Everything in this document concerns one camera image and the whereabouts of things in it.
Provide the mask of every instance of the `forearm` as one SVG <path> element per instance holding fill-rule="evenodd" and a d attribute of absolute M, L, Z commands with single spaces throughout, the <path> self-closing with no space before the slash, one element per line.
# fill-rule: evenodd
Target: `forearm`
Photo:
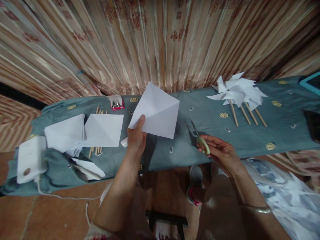
<path fill-rule="evenodd" d="M 236 171 L 231 171 L 231 175 L 239 200 L 243 205 L 268 207 L 263 195 L 243 164 Z"/>
<path fill-rule="evenodd" d="M 232 173 L 232 176 L 231 182 L 236 188 L 239 201 L 244 206 L 242 213 L 247 237 L 249 239 L 290 239 L 272 212 L 260 213 L 254 211 L 254 208 L 246 207 L 251 206 L 262 209 L 269 207 L 246 168 L 244 166 L 238 168 L 236 172 Z"/>
<path fill-rule="evenodd" d="M 139 164 L 140 157 L 128 150 L 94 218 L 95 225 L 111 232 L 125 227 L 131 213 Z"/>

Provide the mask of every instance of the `white cable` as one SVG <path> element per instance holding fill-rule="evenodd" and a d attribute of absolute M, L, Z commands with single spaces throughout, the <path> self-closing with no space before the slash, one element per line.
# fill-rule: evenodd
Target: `white cable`
<path fill-rule="evenodd" d="M 88 216 L 88 206 L 89 206 L 89 202 L 86 203 L 86 218 L 87 218 L 87 223 L 90 227 L 90 220 L 89 220 L 89 216 Z"/>
<path fill-rule="evenodd" d="M 98 199 L 98 198 L 101 197 L 101 196 L 99 196 L 99 197 L 96 197 L 96 198 L 74 198 L 74 197 L 61 197 L 61 196 L 56 195 L 56 194 L 43 193 L 43 192 L 41 191 L 41 189 L 40 189 L 40 178 L 39 178 L 39 177 L 36 177 L 34 181 L 37 183 L 38 192 L 39 192 L 41 195 L 45 195 L 45 196 L 53 196 L 53 197 L 57 197 L 57 198 L 60 198 L 60 199 L 73 199 L 73 200 L 95 200 L 95 199 Z"/>

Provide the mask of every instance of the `teal tablecloth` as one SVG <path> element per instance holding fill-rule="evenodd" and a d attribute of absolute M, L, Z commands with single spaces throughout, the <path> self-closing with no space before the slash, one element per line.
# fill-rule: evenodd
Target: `teal tablecloth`
<path fill-rule="evenodd" d="M 303 111 L 320 112 L 320 97 L 298 85 L 301 77 L 281 79 L 286 84 L 280 84 L 280 79 L 257 83 L 267 98 L 263 98 L 263 105 L 258 107 L 259 112 L 267 123 L 264 127 L 255 114 L 259 125 L 248 125 L 240 109 L 235 108 L 239 127 L 235 126 L 229 105 L 223 105 L 223 101 L 215 101 L 206 96 L 216 94 L 213 88 L 194 89 L 190 92 L 179 91 L 170 94 L 180 100 L 178 120 L 174 139 L 158 137 L 148 134 L 146 150 L 141 163 L 144 166 L 141 172 L 159 171 L 164 169 L 191 166 L 209 162 L 210 160 L 199 153 L 194 145 L 195 135 L 190 123 L 192 118 L 200 133 L 214 135 L 232 143 L 241 158 L 258 155 L 273 154 L 285 151 L 302 149 L 319 149 L 320 145 L 310 138 L 306 119 Z M 122 97 L 125 109 L 113 111 L 107 97 L 84 97 L 61 101 L 42 110 L 40 117 L 32 122 L 32 133 L 44 135 L 44 128 L 56 122 L 86 114 L 86 119 L 91 113 L 95 113 L 97 106 L 108 110 L 108 114 L 124 114 L 123 127 L 120 140 L 127 137 L 126 129 L 131 120 L 131 114 L 138 102 L 130 102 L 132 96 Z M 272 104 L 272 101 L 281 103 L 281 107 Z M 228 113 L 228 118 L 221 118 L 220 113 Z M 267 150 L 267 143 L 274 143 L 273 150 Z M 80 159 L 89 160 L 87 156 L 90 148 L 83 148 Z M 106 179 L 116 175 L 121 161 L 126 153 L 126 148 L 119 147 L 103 148 L 103 154 L 90 158 L 99 168 L 106 173 Z M 73 168 L 68 168 L 69 158 L 61 153 L 47 149 L 44 158 L 48 161 L 48 171 L 41 179 L 41 189 L 53 192 L 59 189 L 75 187 L 86 182 L 80 180 Z M 6 195 L 35 195 L 38 194 L 34 182 L 25 184 L 16 183 L 17 154 L 14 160 L 9 162 L 10 171 L 6 183 L 1 191 Z"/>

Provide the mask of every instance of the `shoe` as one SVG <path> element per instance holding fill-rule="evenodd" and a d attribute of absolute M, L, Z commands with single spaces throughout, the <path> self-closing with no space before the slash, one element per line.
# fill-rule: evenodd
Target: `shoe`
<path fill-rule="evenodd" d="M 190 203 L 198 206 L 199 203 L 193 200 L 190 191 L 194 186 L 202 186 L 202 171 L 198 165 L 193 165 L 190 170 L 188 169 L 188 172 L 190 177 L 190 186 L 187 189 L 186 197 Z"/>

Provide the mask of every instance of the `hand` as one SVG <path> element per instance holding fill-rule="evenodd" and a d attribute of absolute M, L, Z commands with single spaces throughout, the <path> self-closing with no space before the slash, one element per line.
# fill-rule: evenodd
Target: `hand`
<path fill-rule="evenodd" d="M 210 149 L 208 157 L 212 157 L 216 160 L 226 174 L 230 173 L 231 175 L 234 175 L 238 170 L 244 168 L 236 150 L 230 143 L 209 135 L 201 135 L 200 137 L 208 144 Z"/>
<path fill-rule="evenodd" d="M 145 115 L 141 115 L 137 122 L 136 128 L 128 128 L 128 150 L 130 154 L 136 155 L 136 157 L 141 157 L 142 153 L 146 147 L 147 133 L 142 132 L 143 124 L 146 120 Z"/>

